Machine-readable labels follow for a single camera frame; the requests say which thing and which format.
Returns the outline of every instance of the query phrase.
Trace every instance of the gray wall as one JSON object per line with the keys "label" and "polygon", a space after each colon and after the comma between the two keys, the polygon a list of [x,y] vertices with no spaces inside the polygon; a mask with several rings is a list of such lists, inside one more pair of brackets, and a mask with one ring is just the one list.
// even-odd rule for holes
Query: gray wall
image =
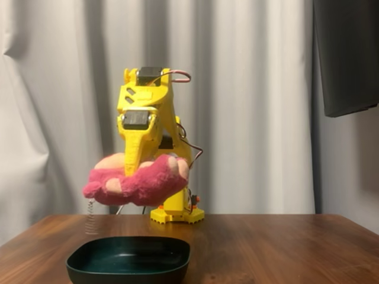
{"label": "gray wall", "polygon": [[379,233],[379,107],[328,118],[317,55],[313,82],[317,212],[341,214]]}

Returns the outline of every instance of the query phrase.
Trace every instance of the robotic arm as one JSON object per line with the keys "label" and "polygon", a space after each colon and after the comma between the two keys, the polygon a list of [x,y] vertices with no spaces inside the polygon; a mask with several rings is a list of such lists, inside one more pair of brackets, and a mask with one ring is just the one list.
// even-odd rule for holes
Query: robotic arm
{"label": "robotic arm", "polygon": [[[125,140],[126,176],[133,175],[142,162],[161,154],[175,153],[192,165],[192,145],[185,137],[180,118],[175,115],[172,92],[172,82],[189,82],[190,77],[175,81],[171,79],[172,73],[176,71],[158,67],[124,72],[125,85],[121,87],[117,104],[117,127]],[[153,210],[150,217],[163,224],[194,223],[204,218],[204,211],[197,208],[198,201],[185,187]]]}

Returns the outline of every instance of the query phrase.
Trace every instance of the dark green bowl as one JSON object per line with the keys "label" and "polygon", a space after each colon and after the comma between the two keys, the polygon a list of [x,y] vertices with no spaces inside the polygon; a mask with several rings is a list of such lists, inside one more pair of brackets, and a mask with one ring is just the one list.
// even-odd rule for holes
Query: dark green bowl
{"label": "dark green bowl", "polygon": [[166,237],[110,237],[85,243],[66,262],[73,284],[179,284],[190,245]]}

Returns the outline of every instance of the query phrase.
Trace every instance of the coil spring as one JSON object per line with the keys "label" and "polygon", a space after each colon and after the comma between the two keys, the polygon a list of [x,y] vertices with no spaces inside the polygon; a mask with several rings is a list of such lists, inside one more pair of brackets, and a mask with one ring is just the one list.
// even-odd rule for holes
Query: coil spring
{"label": "coil spring", "polygon": [[85,233],[88,235],[97,235],[99,233],[94,215],[94,203],[95,199],[92,198],[88,201],[87,206],[87,220],[85,223]]}

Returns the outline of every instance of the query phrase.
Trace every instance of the cable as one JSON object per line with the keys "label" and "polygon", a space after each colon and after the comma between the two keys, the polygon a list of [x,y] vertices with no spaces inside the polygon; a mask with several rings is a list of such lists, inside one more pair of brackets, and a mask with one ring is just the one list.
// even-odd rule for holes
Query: cable
{"label": "cable", "polygon": [[183,71],[183,70],[170,70],[169,72],[166,72],[166,73],[163,73],[163,74],[159,75],[154,80],[152,80],[151,82],[147,83],[146,86],[150,86],[151,84],[154,84],[154,82],[157,81],[160,77],[168,75],[168,74],[181,74],[181,75],[184,75],[184,76],[187,77],[185,79],[172,79],[171,82],[173,82],[173,83],[188,83],[188,82],[191,81],[191,75],[189,73],[187,73],[186,71]]}
{"label": "cable", "polygon": [[192,166],[194,164],[194,162],[204,153],[204,150],[202,148],[200,148],[199,146],[196,146],[196,145],[193,145],[191,143],[189,143],[188,141],[185,140],[185,138],[187,137],[187,132],[185,131],[185,128],[183,127],[183,125],[181,125],[180,123],[176,123],[180,128],[181,130],[183,131],[183,134],[181,134],[179,132],[179,136],[180,136],[180,140],[182,140],[185,144],[189,145],[190,147],[198,150],[198,153],[196,154],[194,160],[192,161],[192,163],[189,165],[189,168],[192,169]]}
{"label": "cable", "polygon": [[124,208],[124,205],[121,205],[119,209],[117,210],[116,215],[119,215],[121,211],[123,210],[123,208]]}
{"label": "cable", "polygon": [[190,201],[191,201],[191,210],[190,210],[189,214],[191,215],[193,210],[194,210],[194,207],[192,205],[192,191],[190,189],[188,189],[188,191],[189,191],[189,197],[190,197]]}

